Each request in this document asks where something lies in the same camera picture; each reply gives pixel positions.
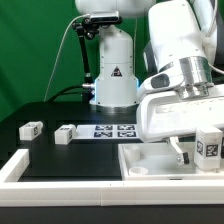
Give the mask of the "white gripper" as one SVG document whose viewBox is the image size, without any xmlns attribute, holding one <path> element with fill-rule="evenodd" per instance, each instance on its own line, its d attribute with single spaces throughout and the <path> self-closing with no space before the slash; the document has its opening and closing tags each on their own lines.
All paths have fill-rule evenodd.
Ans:
<svg viewBox="0 0 224 224">
<path fill-rule="evenodd" d="M 170 137 L 177 164 L 188 165 L 188 153 L 178 145 L 177 136 L 193 135 L 198 127 L 206 125 L 224 129 L 224 90 L 210 90 L 208 97 L 187 101 L 182 101 L 174 91 L 149 94 L 137 109 L 136 122 L 143 142 Z"/>
</svg>

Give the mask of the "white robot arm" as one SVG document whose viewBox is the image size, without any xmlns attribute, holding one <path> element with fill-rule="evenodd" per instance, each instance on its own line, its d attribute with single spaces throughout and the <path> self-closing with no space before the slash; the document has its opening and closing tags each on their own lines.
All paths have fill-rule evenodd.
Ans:
<svg viewBox="0 0 224 224">
<path fill-rule="evenodd" d="M 98 108 L 136 106 L 137 132 L 143 142 L 190 135 L 200 127 L 224 129 L 224 85 L 211 77 L 216 57 L 215 0 L 75 0 L 87 16 L 87 30 L 100 35 L 100 74 L 95 80 Z M 115 24 L 146 15 L 148 68 L 156 74 L 137 83 L 132 40 Z"/>
</svg>

